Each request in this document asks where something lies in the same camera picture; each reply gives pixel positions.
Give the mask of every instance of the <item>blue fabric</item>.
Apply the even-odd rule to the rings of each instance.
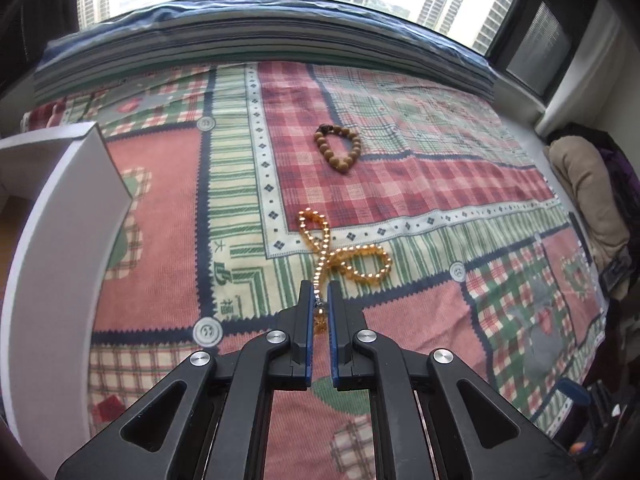
[[[162,63],[232,60],[391,70],[488,100],[495,81],[479,54],[375,10],[331,0],[201,0],[137,10],[50,42],[36,70],[36,97],[48,100]]]

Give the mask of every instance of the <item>bed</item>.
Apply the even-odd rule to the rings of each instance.
[[[553,435],[571,406],[556,383],[584,379],[606,306],[561,200],[489,104],[494,79],[452,41],[335,2],[171,4],[52,44],[23,129],[97,121],[133,197],[95,314],[92,433],[198,342],[235,351],[296,303],[310,207],[333,247],[393,258],[380,286],[334,275],[370,328],[451,349]],[[362,138],[347,174],[316,147],[323,123]],[[265,478],[373,478],[367,396],[332,389],[325,333],[314,346],[310,390],[274,397]]]

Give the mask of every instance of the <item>cardboard box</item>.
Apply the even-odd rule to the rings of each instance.
[[[0,206],[33,201],[0,317],[9,428],[49,478],[90,437],[87,373],[95,307],[131,196],[95,123],[0,140]]]

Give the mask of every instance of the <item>silver screw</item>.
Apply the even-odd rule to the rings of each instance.
[[[204,366],[209,362],[210,359],[210,355],[206,352],[203,352],[202,350],[199,352],[194,352],[193,354],[191,354],[191,357],[189,357],[189,361],[191,361],[191,364],[194,366]]]
[[[271,330],[267,334],[267,341],[269,343],[282,343],[287,338],[287,334],[285,334],[282,330]]]
[[[437,362],[445,365],[453,361],[453,354],[446,348],[438,348],[433,353],[433,358],[436,359]]]
[[[363,343],[373,343],[377,337],[378,334],[373,332],[373,330],[369,330],[368,328],[360,330],[358,332],[358,340],[362,341]]]

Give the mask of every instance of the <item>rolled beige blanket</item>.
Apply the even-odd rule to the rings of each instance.
[[[629,242],[629,231],[620,216],[611,190],[609,172],[596,147],[582,137],[561,137],[545,150],[554,173],[587,224],[593,261],[602,270]],[[621,299],[628,280],[611,292]]]

